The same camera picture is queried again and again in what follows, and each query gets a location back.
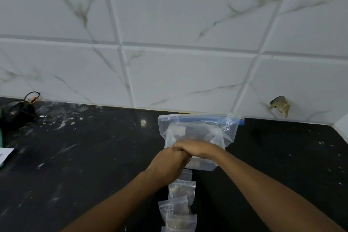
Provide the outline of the person's left hand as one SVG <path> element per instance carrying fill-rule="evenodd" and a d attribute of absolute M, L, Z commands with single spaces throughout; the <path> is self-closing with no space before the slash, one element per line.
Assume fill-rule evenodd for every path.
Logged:
<path fill-rule="evenodd" d="M 152 160 L 145 173 L 157 188 L 162 188 L 175 181 L 191 155 L 177 147 L 168 147 L 160 151 Z"/>

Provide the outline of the person's right hand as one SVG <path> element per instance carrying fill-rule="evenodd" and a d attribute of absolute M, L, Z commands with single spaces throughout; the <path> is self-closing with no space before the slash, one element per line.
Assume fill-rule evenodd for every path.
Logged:
<path fill-rule="evenodd" d="M 191 156 L 214 160 L 215 157 L 221 153 L 225 152 L 225 150 L 219 147 L 216 144 L 212 144 L 209 142 L 204 142 L 200 140 L 193 140 L 196 142 L 196 154 L 189 154 Z"/>

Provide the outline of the large clear zip bag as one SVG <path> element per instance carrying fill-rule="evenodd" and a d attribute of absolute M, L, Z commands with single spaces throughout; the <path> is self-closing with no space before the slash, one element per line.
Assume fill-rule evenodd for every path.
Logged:
<path fill-rule="evenodd" d="M 244 118 L 231 114 L 170 114 L 158 117 L 165 148 L 182 139 L 193 139 L 225 149 L 234 142 L 238 127 L 244 124 Z"/>

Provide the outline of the person's right forearm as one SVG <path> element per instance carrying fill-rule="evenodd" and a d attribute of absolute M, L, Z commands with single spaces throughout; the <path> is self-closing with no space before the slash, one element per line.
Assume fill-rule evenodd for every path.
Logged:
<path fill-rule="evenodd" d="M 299 194 L 225 150 L 214 148 L 212 159 L 272 232 L 345 232 Z"/>

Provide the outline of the person's left forearm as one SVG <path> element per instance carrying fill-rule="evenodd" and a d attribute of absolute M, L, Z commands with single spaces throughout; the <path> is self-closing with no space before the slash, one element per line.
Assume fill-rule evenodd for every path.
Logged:
<path fill-rule="evenodd" d="M 145 170 L 60 232 L 115 232 L 145 199 L 163 186 L 165 182 L 159 175 Z"/>

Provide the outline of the small clear zip bag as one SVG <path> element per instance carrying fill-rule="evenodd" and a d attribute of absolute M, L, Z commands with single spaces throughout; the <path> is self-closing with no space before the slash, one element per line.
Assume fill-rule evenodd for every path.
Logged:
<path fill-rule="evenodd" d="M 197 215 L 166 213 L 165 223 L 165 226 L 162 226 L 161 232 L 195 232 Z"/>
<path fill-rule="evenodd" d="M 187 196 L 189 207 L 192 206 L 194 202 L 196 191 L 195 181 L 185 181 L 176 179 L 173 183 L 168 185 L 168 199 L 179 198 L 182 196 Z"/>
<path fill-rule="evenodd" d="M 192 175 L 193 172 L 191 169 L 184 169 L 177 179 L 182 181 L 192 181 Z"/>
<path fill-rule="evenodd" d="M 189 204 L 187 195 L 171 198 L 158 202 L 158 207 L 163 220 L 166 220 L 167 213 L 175 215 L 189 215 Z"/>

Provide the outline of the white paper sheet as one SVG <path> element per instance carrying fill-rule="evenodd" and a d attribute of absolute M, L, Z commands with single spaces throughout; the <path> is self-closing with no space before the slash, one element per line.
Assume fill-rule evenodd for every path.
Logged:
<path fill-rule="evenodd" d="M 0 147 L 0 168 L 3 166 L 7 157 L 14 151 L 14 148 Z"/>

